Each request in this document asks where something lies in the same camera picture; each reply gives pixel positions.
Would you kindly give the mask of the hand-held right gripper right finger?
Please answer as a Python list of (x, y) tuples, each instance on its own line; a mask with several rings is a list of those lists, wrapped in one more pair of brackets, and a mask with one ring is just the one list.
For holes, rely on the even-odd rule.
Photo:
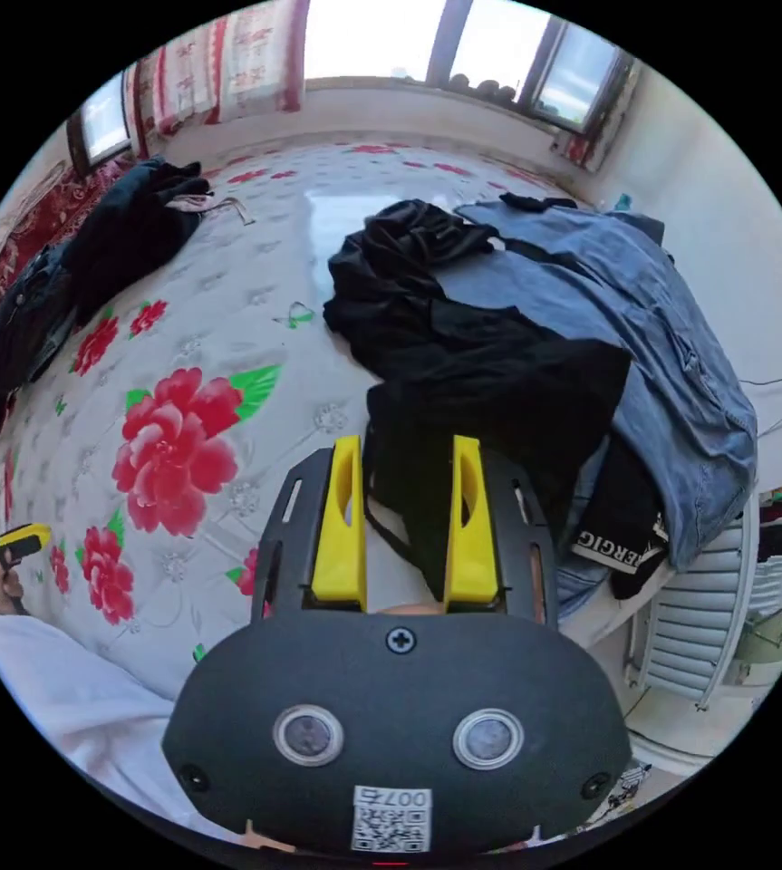
[(443, 604), (491, 607), (499, 581), (480, 443), (452, 441), (451, 497)]

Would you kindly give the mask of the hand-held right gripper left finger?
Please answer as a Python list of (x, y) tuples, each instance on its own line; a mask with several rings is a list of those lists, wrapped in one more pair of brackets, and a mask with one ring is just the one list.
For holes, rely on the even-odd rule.
[(330, 454), (311, 582), (319, 605), (367, 607), (365, 526), (361, 440), (346, 436)]

